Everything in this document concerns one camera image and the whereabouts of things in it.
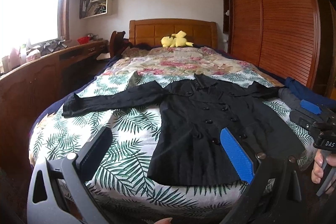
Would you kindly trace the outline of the person's right hand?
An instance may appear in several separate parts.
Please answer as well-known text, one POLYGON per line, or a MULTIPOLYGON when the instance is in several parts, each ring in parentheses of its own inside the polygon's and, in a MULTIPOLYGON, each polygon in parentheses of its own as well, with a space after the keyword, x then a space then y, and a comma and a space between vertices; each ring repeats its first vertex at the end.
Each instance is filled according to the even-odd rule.
POLYGON ((311 171, 311 180, 315 184, 320 184, 323 178, 323 168, 322 165, 324 162, 331 166, 336 166, 336 157, 335 154, 330 154, 326 159, 323 157, 321 150, 318 149, 315 158, 313 170, 311 171))

